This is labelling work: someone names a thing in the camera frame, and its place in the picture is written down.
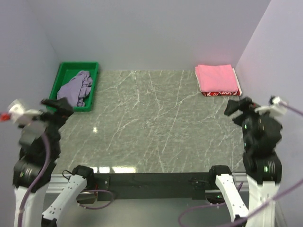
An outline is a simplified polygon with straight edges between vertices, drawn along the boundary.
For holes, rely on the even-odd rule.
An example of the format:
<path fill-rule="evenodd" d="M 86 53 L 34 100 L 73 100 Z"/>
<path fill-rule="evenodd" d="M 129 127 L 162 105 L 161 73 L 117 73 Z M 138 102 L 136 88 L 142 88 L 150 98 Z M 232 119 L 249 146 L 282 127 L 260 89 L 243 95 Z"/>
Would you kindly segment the pink t-shirt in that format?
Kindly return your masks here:
<path fill-rule="evenodd" d="M 238 85 L 232 66 L 198 65 L 195 74 L 201 92 L 237 92 Z"/>

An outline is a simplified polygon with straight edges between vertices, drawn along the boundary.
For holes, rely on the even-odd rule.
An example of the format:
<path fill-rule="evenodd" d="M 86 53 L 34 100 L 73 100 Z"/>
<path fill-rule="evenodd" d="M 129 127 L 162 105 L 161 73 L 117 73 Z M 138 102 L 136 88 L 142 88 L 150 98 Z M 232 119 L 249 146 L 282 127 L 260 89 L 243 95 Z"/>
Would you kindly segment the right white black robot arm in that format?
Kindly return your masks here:
<path fill-rule="evenodd" d="M 228 101 L 225 108 L 226 116 L 241 111 L 232 121 L 242 129 L 242 160 L 249 187 L 249 206 L 243 203 L 229 167 L 212 166 L 208 184 L 220 190 L 233 227 L 275 225 L 276 203 L 270 202 L 270 199 L 278 192 L 282 179 L 282 163 L 275 152 L 277 143 L 282 139 L 283 128 L 276 118 L 286 113 L 281 102 L 280 97 L 273 96 L 269 105 L 260 106 L 245 97 L 239 101 Z"/>

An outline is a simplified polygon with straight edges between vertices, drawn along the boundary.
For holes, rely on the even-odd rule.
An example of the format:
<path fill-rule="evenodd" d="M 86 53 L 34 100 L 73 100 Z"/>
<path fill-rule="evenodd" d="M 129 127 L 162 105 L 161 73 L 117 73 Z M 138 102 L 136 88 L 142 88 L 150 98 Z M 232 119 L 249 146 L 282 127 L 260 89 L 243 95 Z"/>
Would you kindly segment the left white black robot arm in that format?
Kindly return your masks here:
<path fill-rule="evenodd" d="M 95 186 L 93 169 L 77 166 L 57 199 L 43 211 L 52 172 L 61 153 L 59 129 L 74 111 L 66 98 L 44 99 L 41 104 L 54 111 L 28 109 L 17 99 L 8 107 L 11 120 L 21 129 L 19 160 L 13 174 L 16 227 L 59 227 L 77 196 Z"/>

